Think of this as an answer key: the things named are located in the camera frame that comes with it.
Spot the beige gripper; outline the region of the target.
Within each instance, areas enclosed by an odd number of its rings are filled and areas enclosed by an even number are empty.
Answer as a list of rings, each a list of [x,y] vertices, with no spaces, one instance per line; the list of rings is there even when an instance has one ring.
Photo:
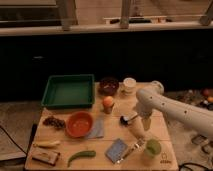
[[[130,121],[129,131],[137,138],[145,138],[146,132],[150,129],[151,118],[137,116]]]

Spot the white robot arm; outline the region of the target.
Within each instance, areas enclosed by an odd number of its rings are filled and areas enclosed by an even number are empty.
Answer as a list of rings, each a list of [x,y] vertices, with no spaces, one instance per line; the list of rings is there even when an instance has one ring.
[[[161,82],[152,81],[138,88],[136,99],[140,116],[150,116],[153,109],[158,110],[213,141],[213,111],[165,97]]]

